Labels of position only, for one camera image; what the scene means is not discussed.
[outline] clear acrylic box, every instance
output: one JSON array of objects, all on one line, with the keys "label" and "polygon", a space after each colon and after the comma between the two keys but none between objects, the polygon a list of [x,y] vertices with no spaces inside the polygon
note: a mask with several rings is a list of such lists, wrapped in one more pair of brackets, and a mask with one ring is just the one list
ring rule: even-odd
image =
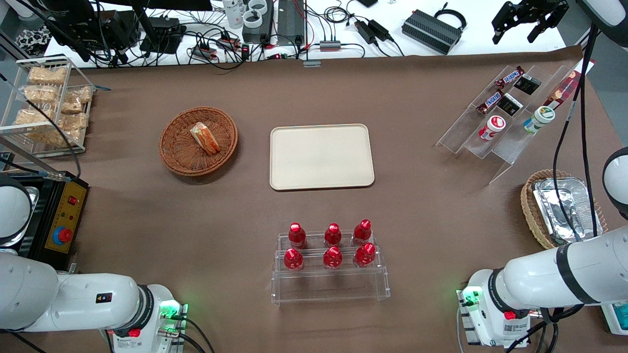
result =
[{"label": "clear acrylic box", "polygon": [[337,269],[323,267],[323,254],[327,249],[303,251],[305,267],[290,271],[283,263],[285,251],[276,251],[273,264],[272,302],[295,303],[303,301],[355,300],[391,296],[388,272],[379,246],[375,261],[365,268],[355,267],[353,256],[356,247],[342,247],[342,264]]},{"label": "clear acrylic box", "polygon": [[[504,78],[515,71],[512,66],[507,66],[496,76],[490,84],[469,104],[462,115],[453,123],[447,132],[438,140],[436,145],[443,145],[451,152],[457,154],[466,148],[480,159],[486,158],[491,152],[504,160],[504,164],[489,182],[492,183],[506,172],[517,160],[519,155],[534,138],[523,129],[523,123],[532,116],[533,112],[543,105],[552,91],[565,78],[569,68],[561,66],[553,75],[546,73],[537,66],[532,66],[526,73],[541,81],[541,85],[529,95],[514,86],[508,84],[502,89],[503,93],[508,93],[518,100],[523,107],[510,116],[495,104],[489,109],[487,114],[482,114],[476,108],[484,103],[490,96],[497,92],[498,87],[494,84],[496,80]],[[499,115],[506,120],[506,128],[495,135],[491,141],[484,141],[479,137],[479,131],[493,115]]]},{"label": "clear acrylic box", "polygon": [[[340,240],[339,247],[351,247],[351,235],[353,234],[353,230],[341,229],[340,233],[342,234],[342,238]],[[325,249],[325,232],[306,232],[305,237],[308,241],[308,248],[304,250],[299,250],[299,252],[303,253],[304,251],[310,251],[312,249]],[[371,238],[369,239],[369,242],[377,245],[374,233],[371,233]],[[288,233],[279,233],[277,240],[277,250],[285,252],[289,248],[291,248],[291,246],[290,240],[288,239]]]}]

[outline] white bottle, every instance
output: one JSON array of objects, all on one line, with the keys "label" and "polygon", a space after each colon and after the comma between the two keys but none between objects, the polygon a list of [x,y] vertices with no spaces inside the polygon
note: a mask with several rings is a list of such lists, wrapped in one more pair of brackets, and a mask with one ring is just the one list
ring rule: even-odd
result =
[{"label": "white bottle", "polygon": [[240,6],[241,0],[222,0],[222,5],[225,8],[225,14],[229,21],[229,27],[237,30],[242,28],[244,24],[242,20],[242,9]]}]

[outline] wicker basket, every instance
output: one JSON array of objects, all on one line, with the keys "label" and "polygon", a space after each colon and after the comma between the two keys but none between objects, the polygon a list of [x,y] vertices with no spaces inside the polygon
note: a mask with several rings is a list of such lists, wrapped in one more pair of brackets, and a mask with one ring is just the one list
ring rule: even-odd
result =
[{"label": "wicker basket", "polygon": [[[220,152],[208,155],[194,140],[190,128],[204,123],[211,131]],[[163,163],[179,175],[198,177],[220,168],[236,149],[237,128],[227,113],[210,107],[198,107],[179,114],[161,133],[159,154]]]},{"label": "wicker basket", "polygon": [[[571,175],[569,173],[565,173],[563,171],[556,171],[556,177],[558,178],[567,178]],[[532,193],[532,183],[540,179],[547,179],[553,177],[552,169],[545,169],[541,171],[537,171],[532,174],[532,176],[528,179],[528,181],[523,185],[521,189],[521,208],[523,209],[523,214],[526,216],[526,222],[528,223],[528,227],[532,234],[536,238],[536,240],[541,243],[541,245],[545,249],[551,249],[553,247],[558,246],[554,241],[551,240],[550,235],[548,234],[547,228],[545,228],[545,221],[543,220],[543,216],[541,215],[541,211],[539,207],[536,205],[536,199],[534,194]],[[595,211],[597,212],[597,217],[600,219],[600,224],[602,225],[602,232],[606,233],[609,231],[606,220],[600,211],[600,206],[593,198],[593,204],[595,205]]]}]

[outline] foil container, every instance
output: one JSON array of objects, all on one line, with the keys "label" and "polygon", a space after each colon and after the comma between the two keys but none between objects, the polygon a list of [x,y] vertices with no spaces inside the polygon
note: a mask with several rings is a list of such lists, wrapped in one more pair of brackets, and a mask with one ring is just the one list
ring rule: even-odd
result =
[{"label": "foil container", "polygon": [[[552,241],[562,245],[568,242],[592,239],[593,222],[587,186],[578,178],[558,178],[556,181],[560,201],[556,197],[552,178],[538,180],[532,184],[536,203]],[[560,203],[565,208],[565,212],[576,231],[575,234],[560,209]],[[597,226],[598,234],[601,234],[602,225],[597,214],[595,215],[595,226]]]}]

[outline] red bottle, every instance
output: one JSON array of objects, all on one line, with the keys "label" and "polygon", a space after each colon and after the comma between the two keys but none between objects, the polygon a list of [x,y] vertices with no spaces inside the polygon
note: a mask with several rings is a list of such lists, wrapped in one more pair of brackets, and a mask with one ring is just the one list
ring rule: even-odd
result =
[{"label": "red bottle", "polygon": [[308,247],[308,241],[305,236],[305,231],[297,222],[294,222],[290,225],[290,231],[288,231],[288,239],[290,240],[290,246],[295,249],[307,249]]},{"label": "red bottle", "polygon": [[342,234],[340,233],[340,227],[336,223],[329,225],[329,228],[325,231],[325,246],[340,246],[340,240]]},{"label": "red bottle", "polygon": [[283,264],[286,265],[290,271],[301,271],[304,267],[303,255],[301,255],[298,250],[290,248],[286,250],[286,256],[283,258]]},{"label": "red bottle", "polygon": [[342,253],[337,246],[332,246],[323,254],[323,265],[327,269],[335,269],[342,264]]},{"label": "red bottle", "polygon": [[368,242],[358,247],[354,255],[354,265],[356,267],[366,267],[375,260],[375,245]]},{"label": "red bottle", "polygon": [[364,245],[369,242],[371,238],[371,222],[368,219],[363,220],[354,229],[354,234],[351,237],[351,244],[353,246]]}]

